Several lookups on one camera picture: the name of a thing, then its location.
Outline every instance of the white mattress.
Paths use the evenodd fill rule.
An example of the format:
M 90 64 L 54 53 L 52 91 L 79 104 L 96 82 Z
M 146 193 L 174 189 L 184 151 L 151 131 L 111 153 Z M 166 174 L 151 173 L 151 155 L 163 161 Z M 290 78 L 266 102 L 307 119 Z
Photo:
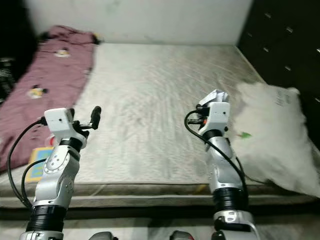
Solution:
M 71 207 L 211 204 L 204 145 L 183 122 L 214 89 L 230 94 L 232 115 L 236 84 L 262 81 L 238 50 L 104 43 L 97 47 L 94 62 L 74 119 L 87 121 L 94 106 L 101 106 L 101 121 L 81 151 Z M 17 183 L 23 169 L 13 171 Z M 253 204 L 313 200 L 276 187 L 248 185 Z M 28 185 L 30 195 L 34 187 Z M 20 206 L 5 174 L 0 188 L 0 206 Z

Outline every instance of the pink blanket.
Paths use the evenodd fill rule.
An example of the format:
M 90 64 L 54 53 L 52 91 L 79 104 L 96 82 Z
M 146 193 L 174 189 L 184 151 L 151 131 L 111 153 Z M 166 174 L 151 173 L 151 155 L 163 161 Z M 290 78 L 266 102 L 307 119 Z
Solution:
M 50 39 L 39 46 L 27 73 L 0 107 L 0 172 L 7 169 L 8 152 L 29 124 L 43 116 L 47 109 L 69 108 L 75 104 L 93 65 L 92 33 L 54 26 L 48 35 Z M 68 56 L 57 56 L 61 50 Z M 45 91 L 40 98 L 34 98 L 30 96 L 32 88 Z M 44 147 L 49 135 L 45 126 L 35 126 L 27 132 L 12 155 L 12 168 L 27 164 L 32 149 Z

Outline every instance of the pillow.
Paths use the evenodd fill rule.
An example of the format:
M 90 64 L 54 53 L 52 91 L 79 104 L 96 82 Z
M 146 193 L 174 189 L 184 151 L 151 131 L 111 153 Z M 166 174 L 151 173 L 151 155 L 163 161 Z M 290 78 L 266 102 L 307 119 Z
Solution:
M 240 112 L 233 118 L 237 135 L 231 143 L 246 175 L 320 197 L 299 92 L 263 83 L 241 83 L 237 90 L 235 106 Z

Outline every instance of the white pillow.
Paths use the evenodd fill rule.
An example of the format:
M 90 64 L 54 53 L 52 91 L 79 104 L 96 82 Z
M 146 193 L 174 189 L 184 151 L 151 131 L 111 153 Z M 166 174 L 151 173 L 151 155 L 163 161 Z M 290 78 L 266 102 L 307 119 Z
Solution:
M 237 86 L 244 106 L 233 118 L 232 147 L 245 173 L 256 180 L 320 197 L 299 92 L 263 83 Z

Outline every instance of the floor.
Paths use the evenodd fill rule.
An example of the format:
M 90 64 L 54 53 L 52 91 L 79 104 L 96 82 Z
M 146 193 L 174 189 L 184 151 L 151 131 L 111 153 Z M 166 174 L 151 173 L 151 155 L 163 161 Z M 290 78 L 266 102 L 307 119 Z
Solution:
M 256 223 L 261 240 L 316 240 L 320 236 L 320 217 L 316 215 L 258 217 Z M 19 239 L 25 226 L 24 221 L 0 221 L 0 239 Z M 87 240 L 102 231 L 111 231 L 120 240 L 169 240 L 175 230 L 189 232 L 196 240 L 209 240 L 214 228 L 209 218 L 109 218 L 66 220 L 63 232 L 65 240 Z

